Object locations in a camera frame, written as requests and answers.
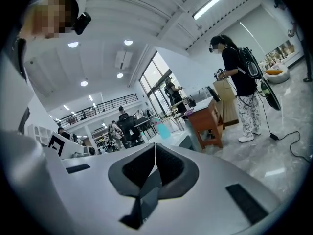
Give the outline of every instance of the black shoe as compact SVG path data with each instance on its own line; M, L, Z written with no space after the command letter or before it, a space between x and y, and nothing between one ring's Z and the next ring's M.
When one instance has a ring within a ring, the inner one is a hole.
M303 79L303 82L305 82L305 83L312 82L312 78L306 77L306 78Z

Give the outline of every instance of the white bean bag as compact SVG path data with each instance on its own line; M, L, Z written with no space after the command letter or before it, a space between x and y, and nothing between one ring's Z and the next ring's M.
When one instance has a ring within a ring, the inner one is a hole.
M263 78L269 80L273 84L280 84L280 83L285 82L286 80L289 79L289 77L290 77L289 69L287 66L283 65L282 63L276 64L276 65L270 67L268 70L277 70L277 69L280 69L282 71L282 73L280 73L278 75L268 75L265 73L263 75Z

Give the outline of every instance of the power adapter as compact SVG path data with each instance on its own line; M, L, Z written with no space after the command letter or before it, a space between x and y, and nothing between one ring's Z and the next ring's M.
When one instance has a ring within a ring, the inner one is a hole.
M271 139L274 139L275 141L278 140L278 137L277 137L275 134L273 134L273 133L271 133L269 137L270 137Z

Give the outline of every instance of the white shoe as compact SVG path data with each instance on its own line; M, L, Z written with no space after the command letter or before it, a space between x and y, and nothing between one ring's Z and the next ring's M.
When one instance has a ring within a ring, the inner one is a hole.
M258 135L258 136L261 134L260 130L258 130L258 131L253 131L252 133L255 134L255 135Z
M252 137L240 137L240 138L238 138L238 141L239 141L240 143L249 142L249 141L252 141L252 140L254 140L254 136L252 136Z

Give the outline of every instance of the railing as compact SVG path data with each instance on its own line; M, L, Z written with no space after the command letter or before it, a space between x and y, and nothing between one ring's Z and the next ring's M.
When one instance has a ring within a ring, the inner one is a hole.
M90 106L89 108L83 109L81 111L75 112L67 117L64 117L57 121L56 123L63 128L69 127L79 121L83 121L89 117L95 116L102 112L118 108L122 105L138 101L137 94L131 94L128 96L120 97L108 102L97 104L96 106Z

